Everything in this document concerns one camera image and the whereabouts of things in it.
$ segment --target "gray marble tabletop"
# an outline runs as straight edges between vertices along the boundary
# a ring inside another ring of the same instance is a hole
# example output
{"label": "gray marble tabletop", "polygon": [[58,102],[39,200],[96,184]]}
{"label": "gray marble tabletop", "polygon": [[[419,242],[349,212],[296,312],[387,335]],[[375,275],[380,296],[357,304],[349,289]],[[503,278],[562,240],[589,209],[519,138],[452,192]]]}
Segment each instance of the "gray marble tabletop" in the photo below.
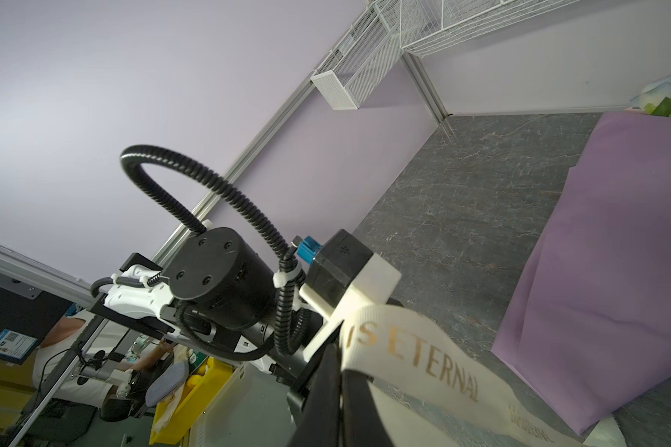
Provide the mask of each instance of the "gray marble tabletop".
{"label": "gray marble tabletop", "polygon": [[[567,171],[599,117],[449,117],[354,232],[403,273],[394,298],[434,318],[534,415],[574,437],[489,349]],[[390,391],[464,447],[521,445]],[[671,379],[615,416],[629,447],[671,446]]]}

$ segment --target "purple paper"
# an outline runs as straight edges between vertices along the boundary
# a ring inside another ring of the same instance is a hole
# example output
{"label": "purple paper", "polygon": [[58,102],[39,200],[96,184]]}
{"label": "purple paper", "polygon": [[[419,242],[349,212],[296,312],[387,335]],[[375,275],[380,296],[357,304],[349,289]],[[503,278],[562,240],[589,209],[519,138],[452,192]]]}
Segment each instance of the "purple paper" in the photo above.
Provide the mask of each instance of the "purple paper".
{"label": "purple paper", "polygon": [[602,117],[492,352],[579,434],[671,377],[671,119]]}

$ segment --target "yellow bin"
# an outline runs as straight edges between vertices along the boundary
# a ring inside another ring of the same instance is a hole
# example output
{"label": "yellow bin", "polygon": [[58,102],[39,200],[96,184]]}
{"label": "yellow bin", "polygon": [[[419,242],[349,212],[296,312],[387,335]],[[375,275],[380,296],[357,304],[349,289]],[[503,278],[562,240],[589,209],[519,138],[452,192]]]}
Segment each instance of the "yellow bin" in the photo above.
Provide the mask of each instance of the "yellow bin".
{"label": "yellow bin", "polygon": [[[149,444],[178,444],[192,425],[194,425],[199,415],[204,412],[206,406],[216,397],[219,390],[226,383],[226,380],[229,380],[232,373],[233,368],[231,365],[219,361],[213,361],[212,365],[212,362],[210,362],[209,370],[204,374],[204,378],[187,394],[186,398],[182,399],[177,410],[171,415],[169,424],[162,428],[159,433],[152,430]],[[154,422],[157,422],[161,418],[166,409],[167,402],[159,402],[157,404]]]}

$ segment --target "wire mesh basket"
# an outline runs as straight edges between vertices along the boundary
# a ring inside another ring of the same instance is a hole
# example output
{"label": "wire mesh basket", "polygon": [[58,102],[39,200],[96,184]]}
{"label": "wire mesh basket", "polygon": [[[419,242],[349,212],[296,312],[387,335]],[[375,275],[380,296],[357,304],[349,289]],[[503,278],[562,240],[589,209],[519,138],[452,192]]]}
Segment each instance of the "wire mesh basket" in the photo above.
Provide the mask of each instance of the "wire mesh basket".
{"label": "wire mesh basket", "polygon": [[401,0],[401,48],[427,56],[578,0]]}
{"label": "wire mesh basket", "polygon": [[400,0],[377,0],[315,69],[311,81],[334,110],[358,109],[403,55]]}

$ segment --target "person's hand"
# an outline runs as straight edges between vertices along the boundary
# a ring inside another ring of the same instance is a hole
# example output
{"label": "person's hand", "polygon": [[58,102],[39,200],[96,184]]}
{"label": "person's hand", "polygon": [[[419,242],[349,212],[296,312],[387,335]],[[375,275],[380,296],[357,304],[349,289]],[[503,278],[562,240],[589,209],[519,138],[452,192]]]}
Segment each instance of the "person's hand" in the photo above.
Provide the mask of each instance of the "person's hand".
{"label": "person's hand", "polygon": [[162,352],[164,353],[174,353],[174,346],[176,346],[176,343],[170,343],[168,342],[165,338],[162,338],[161,341],[159,342],[159,349],[161,349]]}

